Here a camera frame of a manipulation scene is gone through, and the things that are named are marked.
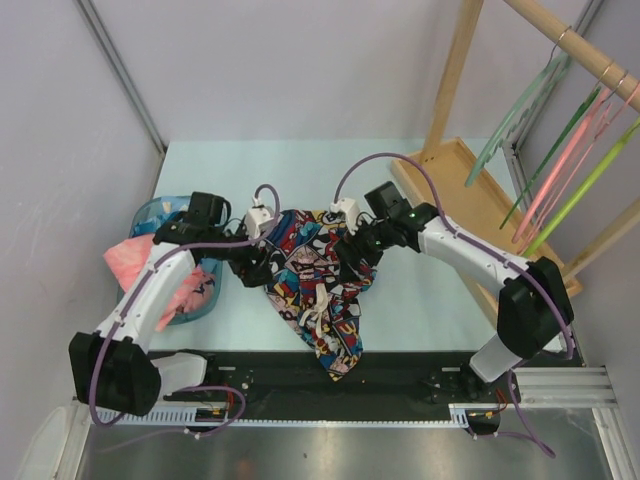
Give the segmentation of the comic print shorts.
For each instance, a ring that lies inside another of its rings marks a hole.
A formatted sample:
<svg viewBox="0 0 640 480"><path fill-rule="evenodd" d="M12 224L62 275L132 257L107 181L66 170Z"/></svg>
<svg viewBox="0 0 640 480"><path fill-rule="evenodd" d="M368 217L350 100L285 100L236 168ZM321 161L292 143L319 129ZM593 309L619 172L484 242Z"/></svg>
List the comic print shorts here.
<svg viewBox="0 0 640 480"><path fill-rule="evenodd" d="M340 273L334 246L347 233L329 211L287 209L263 242L272 248L268 300L335 382L363 354L359 295L375 280Z"/></svg>

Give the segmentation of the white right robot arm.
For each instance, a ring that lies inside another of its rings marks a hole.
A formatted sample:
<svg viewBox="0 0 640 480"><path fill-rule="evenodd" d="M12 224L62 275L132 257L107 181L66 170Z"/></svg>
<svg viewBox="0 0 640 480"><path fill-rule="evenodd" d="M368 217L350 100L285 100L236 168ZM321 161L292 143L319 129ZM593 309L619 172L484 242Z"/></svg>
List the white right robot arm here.
<svg viewBox="0 0 640 480"><path fill-rule="evenodd" d="M343 267L374 265L386 249L409 247L467 274L497 299L496 332L461 376L469 399L486 400L496 391L500 376L567 332L574 313L561 272L551 259L527 260L500 251L454 224L436 206L411 206L392 182L368 192L365 199L374 213L371 222L360 219L353 199L330 205L348 229L336 246Z"/></svg>

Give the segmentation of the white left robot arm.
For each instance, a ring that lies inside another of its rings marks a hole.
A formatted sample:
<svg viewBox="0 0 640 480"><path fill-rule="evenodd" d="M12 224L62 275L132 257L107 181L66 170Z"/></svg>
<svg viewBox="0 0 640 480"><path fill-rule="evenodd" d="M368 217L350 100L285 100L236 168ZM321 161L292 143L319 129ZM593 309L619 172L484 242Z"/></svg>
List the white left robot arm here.
<svg viewBox="0 0 640 480"><path fill-rule="evenodd" d="M106 424L99 417L102 410L113 412L118 422L127 414L148 414L174 393L207 400L219 392L221 376L204 355L178 352L152 359L151 338L174 294L202 259L240 265L256 260L257 246L277 225L280 210L255 194L239 231L229 234L222 222L231 213L229 202L194 192L187 209L158 228L132 287L94 332L78 332L69 344L76 396L95 424Z"/></svg>

